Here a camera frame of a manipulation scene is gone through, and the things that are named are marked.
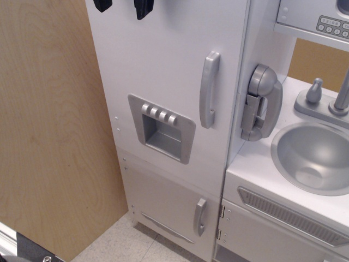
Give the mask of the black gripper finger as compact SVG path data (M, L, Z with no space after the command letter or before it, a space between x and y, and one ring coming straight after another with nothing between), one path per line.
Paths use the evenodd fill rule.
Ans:
M93 0L95 7L98 11L103 13L112 6L112 0Z
M138 20L145 18L154 7L154 0L134 0Z

